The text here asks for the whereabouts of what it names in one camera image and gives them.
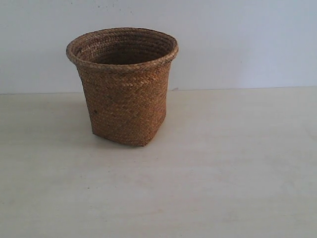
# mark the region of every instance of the woven basket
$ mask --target woven basket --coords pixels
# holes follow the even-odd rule
[[[154,30],[114,28],[84,34],[66,48],[82,81],[93,134],[145,146],[166,116],[175,38]]]

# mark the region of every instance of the woven texture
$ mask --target woven texture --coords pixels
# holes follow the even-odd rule
[[[114,28],[84,34],[66,48],[82,81],[93,134],[145,146],[166,116],[175,38],[149,29]]]

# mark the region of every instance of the rolled basket rim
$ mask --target rolled basket rim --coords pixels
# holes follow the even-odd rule
[[[93,35],[98,35],[98,34],[111,34],[111,33],[116,33],[116,32],[131,32],[131,31],[136,31],[136,32],[148,32],[148,33],[153,33],[154,35],[157,36],[162,36],[171,41],[173,44],[172,50],[165,56],[147,61],[147,62],[142,62],[142,63],[135,63],[135,64],[102,64],[102,63],[94,63],[86,60],[82,60],[79,57],[77,57],[74,52],[73,48],[78,44],[78,42],[82,41],[85,39],[87,36],[93,36]],[[74,40],[72,40],[66,47],[66,55],[68,59],[77,67],[87,67],[90,69],[94,69],[97,71],[114,71],[114,72],[131,72],[131,71],[146,71],[154,67],[159,67],[160,65],[164,65],[166,63],[171,62],[173,59],[176,58],[178,54],[178,43],[177,40],[160,31],[152,30],[152,29],[146,29],[146,28],[134,28],[134,27],[120,27],[120,28],[109,28],[109,29],[102,29],[102,30],[97,30],[97,31],[92,31],[85,33]]]

